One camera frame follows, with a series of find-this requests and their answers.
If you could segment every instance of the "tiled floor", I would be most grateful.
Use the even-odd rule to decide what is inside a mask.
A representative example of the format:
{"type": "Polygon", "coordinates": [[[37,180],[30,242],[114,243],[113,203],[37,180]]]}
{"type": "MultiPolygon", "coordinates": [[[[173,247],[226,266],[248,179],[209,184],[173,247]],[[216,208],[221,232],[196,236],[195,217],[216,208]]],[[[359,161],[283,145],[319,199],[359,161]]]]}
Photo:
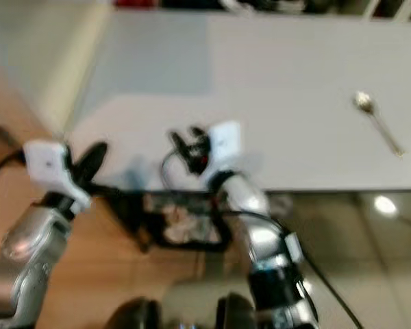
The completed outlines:
{"type": "MultiPolygon", "coordinates": [[[[22,169],[9,168],[0,175],[0,240],[41,195],[22,169]]],[[[294,216],[284,221],[298,232],[365,328],[411,329],[411,227],[376,215],[373,197],[298,194],[293,197],[294,216]]],[[[402,214],[411,219],[411,196],[399,200],[406,208],[402,214]]],[[[233,247],[224,255],[158,248],[143,255],[100,200],[73,225],[66,254],[53,271],[38,329],[102,328],[117,306],[141,295],[162,302],[165,322],[181,319],[211,328],[220,297],[230,291],[249,297],[233,247]]],[[[321,327],[352,329],[311,269],[304,265],[303,271],[321,327]]]]}

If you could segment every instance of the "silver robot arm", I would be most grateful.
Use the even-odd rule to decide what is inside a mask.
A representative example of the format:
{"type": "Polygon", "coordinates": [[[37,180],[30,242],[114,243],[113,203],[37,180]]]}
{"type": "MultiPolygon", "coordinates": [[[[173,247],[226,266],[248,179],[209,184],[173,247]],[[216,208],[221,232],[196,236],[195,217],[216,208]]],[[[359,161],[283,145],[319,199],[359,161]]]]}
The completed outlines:
{"type": "Polygon", "coordinates": [[[86,190],[107,151],[93,145],[77,164],[58,143],[37,142],[25,149],[31,179],[47,187],[5,235],[0,249],[0,329],[34,328],[51,270],[71,233],[71,222],[90,203],[86,190]]]}
{"type": "Polygon", "coordinates": [[[245,175],[231,170],[227,152],[238,152],[238,125],[224,123],[208,132],[192,127],[188,145],[171,132],[176,152],[218,199],[238,245],[256,305],[258,328],[319,329],[318,315],[303,285],[303,254],[297,235],[271,218],[266,195],[245,175]]]}

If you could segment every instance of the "silver spoon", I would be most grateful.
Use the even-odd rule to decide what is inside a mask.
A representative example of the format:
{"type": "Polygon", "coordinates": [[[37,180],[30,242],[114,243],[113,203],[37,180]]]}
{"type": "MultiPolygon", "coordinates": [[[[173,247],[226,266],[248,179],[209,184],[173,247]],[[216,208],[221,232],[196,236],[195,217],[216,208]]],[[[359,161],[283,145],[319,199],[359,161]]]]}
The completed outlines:
{"type": "Polygon", "coordinates": [[[399,146],[399,144],[397,144],[396,140],[388,130],[386,124],[382,121],[382,118],[376,110],[375,103],[371,99],[370,95],[363,93],[362,91],[358,91],[353,102],[359,110],[370,116],[370,119],[372,120],[376,129],[387,142],[393,153],[401,158],[402,155],[405,154],[405,151],[399,146]]]}

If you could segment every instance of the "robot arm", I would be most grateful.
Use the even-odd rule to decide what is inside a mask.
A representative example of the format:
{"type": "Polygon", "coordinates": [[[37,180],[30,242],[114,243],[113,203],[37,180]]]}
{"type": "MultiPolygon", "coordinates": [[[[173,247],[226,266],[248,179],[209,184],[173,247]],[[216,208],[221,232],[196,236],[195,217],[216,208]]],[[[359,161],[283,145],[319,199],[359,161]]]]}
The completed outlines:
{"type": "Polygon", "coordinates": [[[51,270],[64,253],[75,215],[89,207],[86,187],[102,164],[105,143],[94,145],[75,165],[58,143],[25,145],[32,180],[47,187],[6,234],[0,249],[0,329],[34,328],[51,270]]]}
{"type": "Polygon", "coordinates": [[[188,170],[220,201],[245,265],[257,326],[319,329],[298,268],[303,254],[297,236],[271,218],[266,195],[229,164],[239,152],[237,123],[215,126],[208,134],[197,127],[192,132],[197,137],[194,145],[187,145],[176,132],[171,138],[188,170]]]}

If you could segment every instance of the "spoon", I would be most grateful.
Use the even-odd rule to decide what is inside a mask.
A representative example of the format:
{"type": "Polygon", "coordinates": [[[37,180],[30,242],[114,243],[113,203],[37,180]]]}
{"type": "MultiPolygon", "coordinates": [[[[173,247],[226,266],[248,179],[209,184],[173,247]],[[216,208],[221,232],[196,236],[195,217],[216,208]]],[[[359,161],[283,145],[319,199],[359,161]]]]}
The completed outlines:
{"type": "Polygon", "coordinates": [[[402,155],[405,154],[405,151],[399,146],[392,134],[389,132],[386,124],[382,121],[382,118],[376,110],[375,103],[371,99],[370,95],[363,93],[362,91],[358,91],[355,94],[353,102],[359,110],[370,116],[370,119],[372,120],[376,129],[387,142],[393,153],[401,158],[402,155]]]}

